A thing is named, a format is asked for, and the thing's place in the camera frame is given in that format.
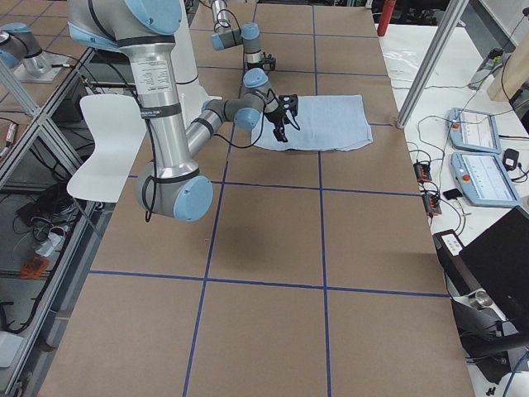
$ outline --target white towel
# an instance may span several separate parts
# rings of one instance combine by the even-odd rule
[[[371,127],[364,114],[361,95],[318,95],[299,97],[296,120],[301,131],[292,124],[285,126],[288,142],[277,142],[274,125],[264,119],[263,135],[255,144],[272,151],[352,151],[373,141]],[[261,123],[251,133],[251,141],[259,136]]]

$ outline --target sticker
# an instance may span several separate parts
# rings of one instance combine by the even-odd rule
[[[139,95],[172,91],[166,60],[131,62],[134,82]]]
[[[460,254],[460,251],[463,249],[463,247],[453,234],[445,234],[444,236],[441,236],[441,238],[453,256],[458,256]]]

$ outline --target robotic arm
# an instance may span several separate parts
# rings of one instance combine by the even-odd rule
[[[212,100],[186,129],[170,53],[182,10],[178,0],[69,0],[69,29],[81,43],[121,51],[131,62],[141,116],[150,129],[155,158],[136,181],[136,198],[148,213],[192,222],[212,202],[211,182],[193,156],[222,123],[251,130],[265,116],[279,131],[287,108],[262,69],[244,77],[241,99]]]
[[[40,77],[51,70],[51,64],[31,29],[23,23],[0,26],[0,59],[9,69],[22,61],[26,72],[33,77]]]
[[[231,27],[230,12],[225,0],[210,0],[210,6],[215,31],[212,34],[212,45],[215,50],[224,50],[242,44],[247,69],[264,69],[265,65],[268,65],[269,70],[275,70],[275,58],[261,50],[260,30],[256,23],[246,23],[234,29]]]

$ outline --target black monitor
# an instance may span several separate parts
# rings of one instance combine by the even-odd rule
[[[511,209],[460,253],[518,330],[529,330],[529,214]]]

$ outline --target red cylinder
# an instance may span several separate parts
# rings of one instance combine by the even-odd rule
[[[395,8],[396,2],[397,0],[386,0],[384,2],[382,15],[379,19],[379,28],[377,29],[379,37],[382,37],[386,34],[386,30],[388,29],[389,22],[391,21],[391,16],[393,15],[393,9]]]

